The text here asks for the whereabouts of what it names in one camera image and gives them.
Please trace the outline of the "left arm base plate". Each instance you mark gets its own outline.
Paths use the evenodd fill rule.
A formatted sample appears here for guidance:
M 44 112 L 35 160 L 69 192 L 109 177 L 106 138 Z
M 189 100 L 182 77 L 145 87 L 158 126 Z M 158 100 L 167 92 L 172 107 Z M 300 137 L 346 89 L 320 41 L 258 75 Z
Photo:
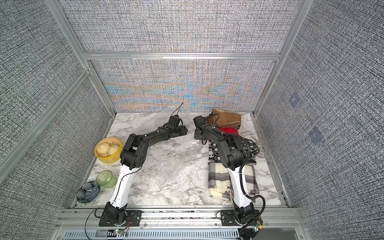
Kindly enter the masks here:
M 138 227 L 142 218 L 142 211 L 133 210 L 120 212 L 116 217 L 111 217 L 106 210 L 103 211 L 99 227 Z

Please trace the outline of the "cream grey plaid scarf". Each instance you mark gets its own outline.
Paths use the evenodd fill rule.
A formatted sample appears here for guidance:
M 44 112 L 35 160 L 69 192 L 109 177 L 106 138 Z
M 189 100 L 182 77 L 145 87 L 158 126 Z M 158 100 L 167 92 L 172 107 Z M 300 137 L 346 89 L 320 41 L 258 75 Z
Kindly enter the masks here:
M 228 170 L 221 163 L 216 162 L 209 162 L 208 167 L 208 188 L 210 196 L 222 200 L 233 200 L 234 193 Z M 246 177 L 248 195 L 258 195 L 260 191 L 256 181 L 256 171 L 254 166 L 246 165 L 243 168 L 243 172 Z

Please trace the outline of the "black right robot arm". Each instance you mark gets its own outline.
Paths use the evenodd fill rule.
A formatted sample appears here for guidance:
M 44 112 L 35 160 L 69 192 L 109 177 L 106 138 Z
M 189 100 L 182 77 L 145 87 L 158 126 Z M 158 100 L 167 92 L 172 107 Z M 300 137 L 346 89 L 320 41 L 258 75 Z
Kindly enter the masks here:
M 230 175 L 235 220 L 242 226 L 241 234 L 261 217 L 266 208 L 262 195 L 250 196 L 248 193 L 244 168 L 250 160 L 250 145 L 242 136 L 225 133 L 210 124 L 197 125 L 195 139 L 213 142 L 218 147 L 220 161 Z

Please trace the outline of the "brown fringed scarf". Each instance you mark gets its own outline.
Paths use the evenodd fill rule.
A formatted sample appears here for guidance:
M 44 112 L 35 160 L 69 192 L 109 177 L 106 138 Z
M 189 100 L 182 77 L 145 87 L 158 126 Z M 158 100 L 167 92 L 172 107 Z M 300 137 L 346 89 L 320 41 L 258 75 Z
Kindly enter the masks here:
M 213 124 L 217 128 L 232 128 L 236 131 L 240 129 L 242 121 L 241 115 L 218 108 L 214 108 L 205 119 L 208 123 Z

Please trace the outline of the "black white knitted scarf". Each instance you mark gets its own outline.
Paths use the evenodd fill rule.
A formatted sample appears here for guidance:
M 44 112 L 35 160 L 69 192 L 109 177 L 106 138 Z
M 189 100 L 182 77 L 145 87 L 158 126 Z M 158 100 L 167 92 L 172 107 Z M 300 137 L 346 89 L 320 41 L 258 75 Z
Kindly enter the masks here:
M 243 145 L 243 149 L 246 152 L 246 155 L 248 154 L 248 151 L 250 151 L 250 157 L 249 157 L 247 165 L 255 165 L 257 163 L 256 157 L 260 153 L 260 148 L 258 147 L 258 145 L 255 142 L 253 142 L 250 139 L 241 140 L 241 143 Z M 209 156 L 210 162 L 215 162 L 215 163 L 221 162 L 217 144 L 215 144 L 213 142 L 209 142 L 209 154 L 208 154 L 208 156 Z

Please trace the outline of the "red knitted scarf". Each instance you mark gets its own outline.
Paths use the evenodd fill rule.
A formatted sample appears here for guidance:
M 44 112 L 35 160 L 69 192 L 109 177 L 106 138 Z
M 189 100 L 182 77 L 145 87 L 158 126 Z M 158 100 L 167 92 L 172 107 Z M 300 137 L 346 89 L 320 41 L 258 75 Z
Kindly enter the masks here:
M 239 135 L 239 132 L 233 128 L 217 128 L 217 130 L 221 135 Z

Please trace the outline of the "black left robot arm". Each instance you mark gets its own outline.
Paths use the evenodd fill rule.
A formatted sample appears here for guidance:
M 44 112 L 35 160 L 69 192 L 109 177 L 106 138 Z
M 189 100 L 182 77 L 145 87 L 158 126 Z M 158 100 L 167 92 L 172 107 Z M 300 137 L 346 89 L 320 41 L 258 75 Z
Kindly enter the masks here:
M 135 174 L 141 170 L 146 160 L 149 147 L 171 138 L 185 136 L 187 133 L 186 126 L 172 127 L 166 124 L 147 134 L 129 136 L 120 156 L 121 168 L 117 185 L 111 199 L 104 207 L 99 226 L 125 224 L 129 192 Z

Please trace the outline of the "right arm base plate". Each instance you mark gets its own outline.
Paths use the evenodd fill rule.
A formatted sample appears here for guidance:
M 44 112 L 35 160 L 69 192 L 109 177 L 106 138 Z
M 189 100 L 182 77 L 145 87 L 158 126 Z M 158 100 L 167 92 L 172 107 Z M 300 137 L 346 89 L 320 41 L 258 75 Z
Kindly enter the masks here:
M 220 210 L 218 218 L 221 220 L 222 226 L 244 226 L 251 220 L 253 220 L 259 214 L 259 210 L 255 210 L 255 213 L 243 220 L 237 220 L 235 211 L 231 210 Z

